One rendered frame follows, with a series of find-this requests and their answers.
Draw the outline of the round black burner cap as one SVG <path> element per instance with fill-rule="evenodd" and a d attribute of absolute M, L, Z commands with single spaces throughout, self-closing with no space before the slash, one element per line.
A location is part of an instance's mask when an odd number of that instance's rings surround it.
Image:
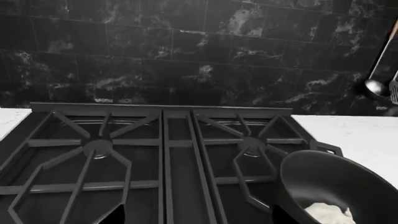
<path fill-rule="evenodd" d="M 89 143 L 83 146 L 84 155 L 88 157 L 91 152 L 94 152 L 93 159 L 95 160 L 107 157 L 112 149 L 113 149 L 112 142 L 104 139 L 97 139 L 94 141 L 90 141 Z"/>
<path fill-rule="evenodd" d="M 265 152 L 267 149 L 266 144 L 258 138 L 253 138 L 250 136 L 245 136 L 242 141 L 238 143 L 240 151 L 244 152 L 245 156 L 249 157 L 259 157 L 260 152 Z"/>

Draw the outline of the black gas stove cooktop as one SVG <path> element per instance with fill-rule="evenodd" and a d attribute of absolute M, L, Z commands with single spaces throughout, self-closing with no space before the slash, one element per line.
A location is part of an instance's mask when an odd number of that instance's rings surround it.
<path fill-rule="evenodd" d="M 289 154 L 342 156 L 290 109 L 33 103 L 0 141 L 0 224 L 295 223 Z"/>

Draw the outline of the slotted steel spatula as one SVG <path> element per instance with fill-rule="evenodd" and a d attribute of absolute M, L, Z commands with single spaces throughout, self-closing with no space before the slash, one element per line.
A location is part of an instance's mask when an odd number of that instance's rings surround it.
<path fill-rule="evenodd" d="M 393 104 L 398 105 L 398 70 L 389 83 L 390 100 Z"/>

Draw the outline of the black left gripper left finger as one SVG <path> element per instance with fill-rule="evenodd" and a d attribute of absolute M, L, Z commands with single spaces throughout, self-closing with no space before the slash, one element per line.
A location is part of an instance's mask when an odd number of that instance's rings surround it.
<path fill-rule="evenodd" d="M 105 218 L 103 218 L 102 224 L 125 224 L 124 205 L 118 205 L 109 214 L 107 214 Z"/>

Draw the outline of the narrow black centre grate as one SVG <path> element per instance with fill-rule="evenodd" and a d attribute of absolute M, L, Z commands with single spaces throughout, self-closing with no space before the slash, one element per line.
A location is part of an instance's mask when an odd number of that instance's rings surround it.
<path fill-rule="evenodd" d="M 193 125 L 193 111 L 163 111 L 164 184 L 166 224 L 218 224 L 200 147 Z M 171 139 L 169 119 L 184 119 L 187 139 Z"/>

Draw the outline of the dark grey cooking pot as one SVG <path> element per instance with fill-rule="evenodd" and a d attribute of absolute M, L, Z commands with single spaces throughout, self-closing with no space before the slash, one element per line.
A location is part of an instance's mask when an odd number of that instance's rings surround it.
<path fill-rule="evenodd" d="M 356 224 L 398 224 L 398 189 L 347 158 L 319 151 L 289 154 L 280 164 L 276 205 L 299 224 L 321 224 L 313 203 L 351 210 Z"/>

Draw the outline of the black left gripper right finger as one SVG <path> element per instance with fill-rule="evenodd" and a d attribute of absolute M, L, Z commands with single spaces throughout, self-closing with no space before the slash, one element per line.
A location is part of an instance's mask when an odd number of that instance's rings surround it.
<path fill-rule="evenodd" d="M 274 205 L 272 209 L 273 224 L 299 224 L 287 212 L 278 205 Z"/>

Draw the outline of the black cast iron burner grate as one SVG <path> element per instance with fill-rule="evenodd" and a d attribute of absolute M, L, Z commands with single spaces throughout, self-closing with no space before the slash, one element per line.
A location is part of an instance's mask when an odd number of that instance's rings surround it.
<path fill-rule="evenodd" d="M 46 128 L 53 119 L 58 119 L 66 126 L 69 126 L 75 130 L 78 134 L 82 135 L 84 139 L 37 139 L 38 135 L 44 128 Z M 129 145 L 129 146 L 159 146 L 161 144 L 160 139 L 104 139 L 111 141 L 113 147 L 115 145 Z M 39 178 L 44 171 L 51 168 L 57 167 L 70 159 L 77 157 L 81 154 L 84 155 L 83 146 L 90 141 L 90 133 L 84 130 L 82 127 L 68 119 L 63 113 L 59 111 L 51 111 L 38 126 L 27 136 L 21 145 L 0 165 L 0 180 L 10 172 L 12 167 L 17 164 L 18 160 L 23 156 L 23 154 L 30 147 L 63 147 L 63 146 L 76 146 L 76 149 L 70 150 L 64 154 L 61 154 L 55 158 L 51 158 L 46 162 L 43 162 L 37 166 L 35 171 L 30 175 L 28 180 L 22 186 L 0 186 L 0 195 L 14 195 L 15 198 L 7 209 L 7 213 L 12 219 L 13 224 L 26 224 L 23 219 L 19 216 L 18 210 L 21 208 L 22 203 L 30 194 L 59 194 L 68 193 L 70 197 L 65 206 L 62 216 L 56 224 L 68 224 L 71 220 L 71 215 L 75 204 L 83 191 L 89 192 L 100 192 L 105 190 L 120 190 L 122 191 L 122 196 L 120 201 L 108 210 L 106 213 L 102 214 L 93 221 L 91 224 L 102 224 L 103 218 L 109 214 L 118 205 L 123 204 L 126 216 L 126 204 L 128 193 L 132 189 L 152 189 L 157 188 L 162 190 L 162 180 L 140 180 L 131 181 L 132 173 L 132 162 L 125 158 L 122 154 L 118 153 L 114 149 L 109 152 L 110 157 L 117 160 L 119 164 L 124 166 L 125 178 L 119 182 L 85 182 L 88 169 L 90 165 L 95 160 L 93 159 L 94 152 L 91 152 L 88 157 L 86 157 L 85 163 L 81 168 L 77 181 L 69 184 L 47 184 L 47 185 L 37 185 L 35 181 Z"/>
<path fill-rule="evenodd" d="M 193 110 L 193 124 L 221 224 L 273 224 L 280 164 L 292 152 L 312 150 L 341 155 L 339 147 L 315 140 L 285 108 Z M 258 138 L 267 149 L 245 156 L 238 143 Z"/>

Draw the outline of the pale frozen meat piece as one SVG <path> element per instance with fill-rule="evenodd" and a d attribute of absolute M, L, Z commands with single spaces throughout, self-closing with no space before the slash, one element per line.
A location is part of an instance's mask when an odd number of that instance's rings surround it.
<path fill-rule="evenodd" d="M 336 205 L 313 203 L 305 211 L 321 224 L 356 224 L 349 208 L 342 211 Z"/>

